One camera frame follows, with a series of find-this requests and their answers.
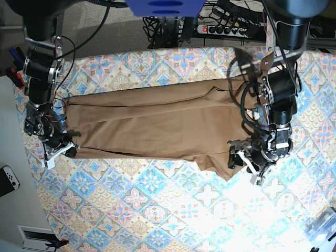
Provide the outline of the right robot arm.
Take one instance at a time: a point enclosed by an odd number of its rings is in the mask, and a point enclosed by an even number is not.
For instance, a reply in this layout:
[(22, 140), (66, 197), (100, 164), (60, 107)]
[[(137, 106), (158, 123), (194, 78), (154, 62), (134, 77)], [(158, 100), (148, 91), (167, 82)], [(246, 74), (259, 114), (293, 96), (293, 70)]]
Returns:
[(28, 96), (24, 131), (29, 136), (37, 136), (44, 147), (49, 147), (41, 160), (42, 167), (47, 169), (55, 167), (57, 156), (74, 157), (79, 148), (71, 136), (61, 130), (59, 120), (52, 116), (64, 67), (63, 19), (63, 13), (23, 19), (24, 38), (29, 45), (23, 66), (23, 73), (27, 76), (24, 89)]

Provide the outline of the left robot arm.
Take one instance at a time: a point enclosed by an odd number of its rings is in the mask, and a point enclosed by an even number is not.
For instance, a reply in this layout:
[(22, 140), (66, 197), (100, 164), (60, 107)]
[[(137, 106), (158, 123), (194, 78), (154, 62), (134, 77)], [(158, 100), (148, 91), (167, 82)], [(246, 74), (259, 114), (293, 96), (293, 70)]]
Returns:
[[(291, 120), (297, 113), (296, 96), (302, 89), (297, 59), (306, 44), (311, 21), (310, 17), (289, 12), (276, 13), (267, 6), (264, 12), (271, 25), (267, 34), (272, 36), (272, 43), (260, 66), (256, 67), (241, 49), (235, 50), (233, 62), (248, 76), (239, 104), (242, 125), (250, 127), (253, 133), (246, 140), (229, 141), (228, 162), (231, 169), (244, 165), (252, 174), (251, 184), (259, 186), (279, 159), (288, 157), (293, 148)], [(247, 118), (245, 103), (249, 92), (257, 97), (266, 128)]]

